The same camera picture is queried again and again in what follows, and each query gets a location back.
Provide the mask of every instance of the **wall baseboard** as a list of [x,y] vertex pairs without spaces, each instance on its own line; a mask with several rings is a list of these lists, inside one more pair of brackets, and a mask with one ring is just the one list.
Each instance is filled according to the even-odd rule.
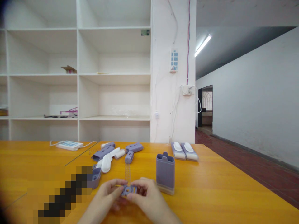
[[287,168],[287,169],[289,169],[289,170],[291,170],[291,171],[299,174],[299,167],[296,167],[296,166],[293,166],[293,165],[288,164],[286,162],[283,162],[283,161],[280,161],[278,159],[272,158],[271,156],[267,156],[267,155],[262,154],[262,153],[260,153],[258,151],[255,151],[255,150],[253,150],[251,148],[248,148],[248,147],[246,147],[244,145],[241,145],[241,144],[238,144],[238,143],[233,142],[231,140],[228,140],[226,138],[220,137],[220,136],[218,136],[216,134],[212,134],[212,136],[214,136],[214,137],[216,137],[216,138],[218,138],[220,140],[223,140],[223,141],[225,141],[225,142],[227,142],[227,143],[229,143],[231,145],[234,145],[234,146],[240,147],[240,148],[242,148],[244,150],[247,150],[247,151],[249,151],[249,152],[251,152],[251,153],[253,153],[253,154],[257,155],[257,156],[260,156],[260,157],[262,157],[262,158],[264,158],[266,160],[269,160],[269,161],[271,161],[273,163],[276,163],[276,164],[278,164],[278,165],[280,165],[282,167],[285,167],[285,168]]

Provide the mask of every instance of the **hand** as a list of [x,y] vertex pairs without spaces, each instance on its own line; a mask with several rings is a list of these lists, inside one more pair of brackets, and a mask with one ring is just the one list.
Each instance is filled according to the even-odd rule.
[[115,185],[125,185],[127,183],[127,181],[121,179],[113,179],[103,183],[78,224],[101,223],[110,208],[119,210],[118,203],[126,203],[126,200],[121,197],[124,187]]
[[181,223],[164,200],[154,180],[141,177],[131,183],[137,194],[129,193],[127,199],[137,204],[153,223]]

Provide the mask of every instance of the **purple plastic part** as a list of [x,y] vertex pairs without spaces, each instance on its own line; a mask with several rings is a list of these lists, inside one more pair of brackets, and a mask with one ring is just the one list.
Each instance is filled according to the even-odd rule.
[[93,169],[91,180],[87,180],[87,187],[95,189],[98,187],[101,177],[101,168]]
[[[184,153],[184,151],[176,151],[174,149],[174,142],[171,143],[171,148],[172,148],[172,152],[173,152],[173,157],[176,158],[176,159],[179,159],[179,160],[186,160],[186,154]],[[184,156],[184,159],[183,158],[177,158],[174,156],[174,153],[177,153],[177,154],[182,154],[182,156]]]
[[128,153],[129,151],[138,152],[138,151],[141,151],[142,149],[143,149],[143,146],[138,142],[138,143],[134,143],[131,145],[127,145],[126,153]]
[[198,155],[197,155],[197,153],[195,152],[195,150],[194,150],[193,148],[192,148],[192,149],[193,149],[193,152],[188,152],[188,151],[186,150],[186,148],[185,148],[185,143],[181,143],[181,147],[182,147],[184,153],[186,154],[186,158],[187,158],[187,160],[195,161],[195,160],[193,160],[193,159],[188,159],[187,154],[194,154],[194,155],[196,155],[197,158],[198,158]]
[[127,164],[131,164],[132,160],[134,157],[134,152],[133,151],[129,151],[128,154],[125,157],[125,163]]
[[114,150],[113,146],[107,146],[102,148],[102,150],[97,151],[95,154],[92,155],[92,159],[99,162],[104,156]]
[[174,194],[174,158],[167,152],[158,154],[156,158],[156,182],[165,188],[165,193]]
[[137,193],[137,187],[124,185],[124,190],[121,195],[127,196],[129,193]]

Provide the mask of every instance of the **red tiled floor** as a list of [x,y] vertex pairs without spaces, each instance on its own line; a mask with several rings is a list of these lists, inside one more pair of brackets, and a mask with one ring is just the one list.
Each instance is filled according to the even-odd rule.
[[198,130],[195,131],[195,144],[206,145],[299,209],[299,173]]

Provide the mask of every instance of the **wooden tabletop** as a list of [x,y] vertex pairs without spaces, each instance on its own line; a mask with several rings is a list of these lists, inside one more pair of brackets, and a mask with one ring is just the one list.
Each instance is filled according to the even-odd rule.
[[[102,143],[90,150],[96,151]],[[116,147],[125,148],[128,144],[116,142]],[[71,152],[48,145],[48,142],[0,142],[1,198],[5,198],[7,205],[5,213],[15,222],[36,222],[37,211],[43,209],[44,202],[49,202],[49,195],[59,194],[59,188],[65,187],[65,181],[79,173],[81,166],[96,164],[88,148]],[[143,146],[131,164],[132,181],[140,177],[155,179],[157,154],[165,151],[172,155],[170,144]],[[173,196],[163,193],[183,223],[299,223],[299,210],[295,207],[206,146],[192,147],[200,161],[175,160],[175,193]],[[124,179],[124,160],[124,156],[113,159],[111,170],[102,174],[100,184],[113,178]],[[92,192],[85,189],[82,196],[77,196],[77,202],[71,204],[72,209],[66,211],[67,217],[56,220],[76,223],[97,189]],[[129,204],[119,212],[110,212],[104,223],[150,221],[137,206]]]

